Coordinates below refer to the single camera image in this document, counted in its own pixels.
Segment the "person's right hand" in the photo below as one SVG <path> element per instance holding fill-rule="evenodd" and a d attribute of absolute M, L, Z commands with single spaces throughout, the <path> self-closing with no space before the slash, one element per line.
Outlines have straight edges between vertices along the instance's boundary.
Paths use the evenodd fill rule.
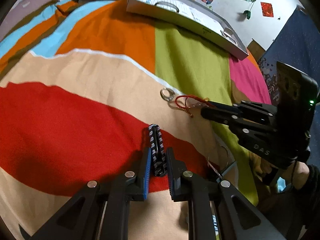
<path fill-rule="evenodd" d="M 253 164 L 253 173 L 258 177 L 266 176 L 277 168 L 261 157 L 249 152 L 249 159 Z M 287 170 L 281 172 L 280 178 L 290 183 L 295 189 L 301 189 L 309 177 L 310 170 L 306 163 L 292 163 Z"/>

